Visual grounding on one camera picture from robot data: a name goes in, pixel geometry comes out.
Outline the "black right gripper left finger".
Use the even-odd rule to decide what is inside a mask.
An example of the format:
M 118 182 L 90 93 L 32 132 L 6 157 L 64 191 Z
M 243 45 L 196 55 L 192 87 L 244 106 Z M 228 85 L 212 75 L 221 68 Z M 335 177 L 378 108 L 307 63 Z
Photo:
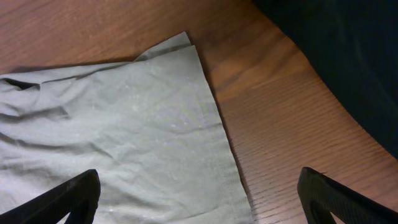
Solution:
M 1 223 L 92 224 L 101 193 L 96 170 L 89 169 L 1 215 Z

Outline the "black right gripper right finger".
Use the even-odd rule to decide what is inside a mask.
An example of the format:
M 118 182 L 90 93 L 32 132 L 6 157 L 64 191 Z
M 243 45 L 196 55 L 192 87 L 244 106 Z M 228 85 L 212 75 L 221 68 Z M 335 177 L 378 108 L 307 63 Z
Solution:
M 310 224 L 397 224 L 397 212 L 310 168 L 303 167 L 297 192 Z

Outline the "khaki shorts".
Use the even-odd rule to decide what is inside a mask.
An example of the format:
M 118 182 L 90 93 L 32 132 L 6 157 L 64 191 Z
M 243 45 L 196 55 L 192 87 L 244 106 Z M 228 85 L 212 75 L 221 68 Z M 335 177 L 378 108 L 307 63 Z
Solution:
M 132 62 L 1 76 L 1 211 L 88 169 L 95 223 L 252 223 L 186 33 Z

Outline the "black garment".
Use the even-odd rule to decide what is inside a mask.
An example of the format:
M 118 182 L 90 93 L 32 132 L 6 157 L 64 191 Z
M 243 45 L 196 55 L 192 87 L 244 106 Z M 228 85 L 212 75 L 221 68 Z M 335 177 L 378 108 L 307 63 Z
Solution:
M 257 0 L 347 112 L 397 155 L 397 0 Z

